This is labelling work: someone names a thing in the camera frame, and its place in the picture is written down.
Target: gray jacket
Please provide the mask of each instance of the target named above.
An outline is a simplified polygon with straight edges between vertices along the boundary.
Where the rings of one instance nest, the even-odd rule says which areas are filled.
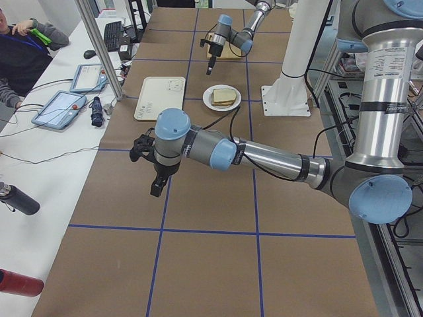
[[[38,23],[37,30],[52,40],[48,47],[53,51],[57,51],[69,44],[69,38],[48,22],[46,24]],[[4,102],[6,106],[14,108],[20,101],[20,97],[8,85],[7,79],[0,78],[0,102]]]

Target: man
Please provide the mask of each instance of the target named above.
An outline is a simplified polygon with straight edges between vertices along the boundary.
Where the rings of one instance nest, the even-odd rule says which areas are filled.
[[[30,32],[35,28],[52,42],[46,46]],[[28,94],[52,61],[47,47],[56,51],[68,43],[64,33],[34,18],[9,26],[0,9],[0,102],[19,108],[22,104],[19,96]]]

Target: computer mouse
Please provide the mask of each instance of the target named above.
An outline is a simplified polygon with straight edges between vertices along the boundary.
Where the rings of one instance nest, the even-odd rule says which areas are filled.
[[[95,55],[97,55],[97,54],[93,50],[88,50],[88,51],[84,52],[84,58],[85,59],[90,59],[90,58],[94,57]]]

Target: wooden board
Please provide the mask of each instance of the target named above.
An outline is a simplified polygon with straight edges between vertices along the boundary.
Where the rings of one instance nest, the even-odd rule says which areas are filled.
[[[213,38],[214,33],[210,33],[208,35],[208,40],[210,41]],[[212,56],[209,53],[210,45],[207,45],[207,59],[210,59]],[[226,61],[238,61],[241,59],[241,56],[243,56],[241,50],[236,47],[233,44],[229,44],[228,41],[226,41],[225,46],[223,47],[222,55],[218,57],[217,59],[220,60],[226,60]]]

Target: sandwich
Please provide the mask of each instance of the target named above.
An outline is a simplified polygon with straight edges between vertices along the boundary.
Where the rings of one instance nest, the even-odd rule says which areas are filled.
[[[213,89],[211,104],[217,107],[232,106],[237,99],[237,93],[230,88]]]

